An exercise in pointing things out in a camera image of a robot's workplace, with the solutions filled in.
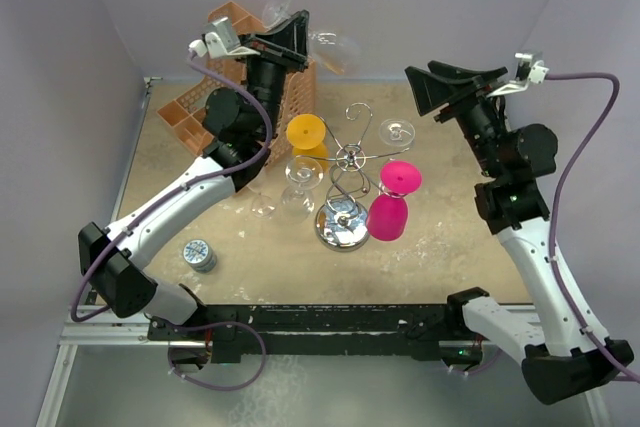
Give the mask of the clear champagne flute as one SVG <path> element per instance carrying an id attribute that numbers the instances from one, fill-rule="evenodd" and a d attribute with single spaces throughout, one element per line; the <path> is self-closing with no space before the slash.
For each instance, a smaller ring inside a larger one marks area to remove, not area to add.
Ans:
<path id="1" fill-rule="evenodd" d="M 389 154 L 397 155 L 413 147 L 416 132 L 411 122 L 405 119 L 391 118 L 381 122 L 378 135 L 381 141 L 391 148 Z"/>

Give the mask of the yellow plastic goblet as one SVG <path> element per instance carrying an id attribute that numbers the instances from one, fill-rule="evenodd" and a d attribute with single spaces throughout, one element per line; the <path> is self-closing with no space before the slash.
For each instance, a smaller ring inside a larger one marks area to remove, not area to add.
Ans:
<path id="1" fill-rule="evenodd" d="M 328 170 L 328 148 L 324 143 L 326 126 L 323 120 L 314 114 L 300 114 L 288 124 L 286 137 L 293 147 L 293 155 L 315 157 L 323 171 Z"/>

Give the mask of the clear round wine glass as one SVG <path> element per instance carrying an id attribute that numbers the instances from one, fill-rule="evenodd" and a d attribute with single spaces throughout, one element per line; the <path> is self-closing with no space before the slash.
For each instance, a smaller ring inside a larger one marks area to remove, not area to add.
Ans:
<path id="1" fill-rule="evenodd" d="M 287 187 L 281 194 L 284 213 L 296 221 L 304 221 L 314 211 L 313 190 L 324 178 L 321 164 L 308 156 L 295 156 L 285 167 Z"/>

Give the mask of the pink plastic goblet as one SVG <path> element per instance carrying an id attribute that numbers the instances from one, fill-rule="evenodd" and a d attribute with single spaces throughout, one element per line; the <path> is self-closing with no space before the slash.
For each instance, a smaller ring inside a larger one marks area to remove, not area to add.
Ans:
<path id="1" fill-rule="evenodd" d="M 382 193 L 372 202 L 366 220 L 369 234 L 380 241 L 395 241 L 404 233 L 409 208 L 405 197 L 416 192 L 422 175 L 412 163 L 390 161 L 380 170 Z"/>

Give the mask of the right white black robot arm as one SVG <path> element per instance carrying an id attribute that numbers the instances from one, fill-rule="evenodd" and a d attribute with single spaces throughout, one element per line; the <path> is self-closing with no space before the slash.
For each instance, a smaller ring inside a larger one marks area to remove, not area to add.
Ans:
<path id="1" fill-rule="evenodd" d="M 475 71 L 439 61 L 405 73 L 420 115 L 459 125 L 484 178 L 475 186 L 478 214 L 514 262 L 539 318 L 531 325 L 473 288 L 448 297 L 446 330 L 492 341 L 520 366 L 537 400 L 552 405 L 617 378 L 635 381 L 634 353 L 593 313 L 558 246 L 559 205 L 546 202 L 537 184 L 556 170 L 556 135 L 539 123 L 507 124 L 508 95 L 553 79 L 539 57 L 521 53 L 517 60 L 513 80 L 505 68 Z"/>

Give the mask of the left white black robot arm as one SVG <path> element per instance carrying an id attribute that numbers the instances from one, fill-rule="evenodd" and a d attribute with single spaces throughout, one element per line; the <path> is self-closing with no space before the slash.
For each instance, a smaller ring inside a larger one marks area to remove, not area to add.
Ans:
<path id="1" fill-rule="evenodd" d="M 299 10 L 265 32 L 239 34 L 227 17 L 188 46 L 187 63 L 219 82 L 202 125 L 213 137 L 178 178 L 142 207 L 78 234 L 82 284 L 119 318 L 159 317 L 184 339 L 202 334 L 204 306 L 187 287 L 145 274 L 165 244 L 218 202 L 247 186 L 271 154 L 289 74 L 308 68 L 310 13 Z"/>

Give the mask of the chrome wine glass rack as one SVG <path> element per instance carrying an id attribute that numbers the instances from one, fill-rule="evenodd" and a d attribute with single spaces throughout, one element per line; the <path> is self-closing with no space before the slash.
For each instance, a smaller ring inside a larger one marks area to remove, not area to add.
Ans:
<path id="1" fill-rule="evenodd" d="M 366 220 L 372 202 L 384 189 L 380 170 L 403 154 L 367 154 L 363 141 L 372 125 L 373 110 L 363 102 L 345 109 L 345 117 L 350 122 L 361 116 L 366 118 L 366 124 L 356 141 L 341 142 L 332 138 L 337 150 L 327 158 L 329 187 L 315 217 L 316 236 L 325 247 L 337 252 L 355 251 L 374 238 L 367 230 Z"/>

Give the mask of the small round tin can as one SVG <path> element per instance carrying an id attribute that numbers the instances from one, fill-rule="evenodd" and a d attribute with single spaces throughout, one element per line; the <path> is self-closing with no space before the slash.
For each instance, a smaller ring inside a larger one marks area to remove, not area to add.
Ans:
<path id="1" fill-rule="evenodd" d="M 202 239 L 190 240 L 182 251 L 184 261 L 197 273 L 211 272 L 217 265 L 217 255 L 211 246 Z"/>

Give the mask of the black base frame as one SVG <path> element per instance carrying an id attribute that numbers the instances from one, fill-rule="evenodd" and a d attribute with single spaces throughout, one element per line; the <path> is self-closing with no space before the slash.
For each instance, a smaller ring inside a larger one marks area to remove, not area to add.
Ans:
<path id="1" fill-rule="evenodd" d="M 212 343 L 213 363 L 243 356 L 401 356 L 477 364 L 480 336 L 450 319 L 445 304 L 209 304 L 172 326 L 151 320 L 149 338 L 173 346 Z"/>

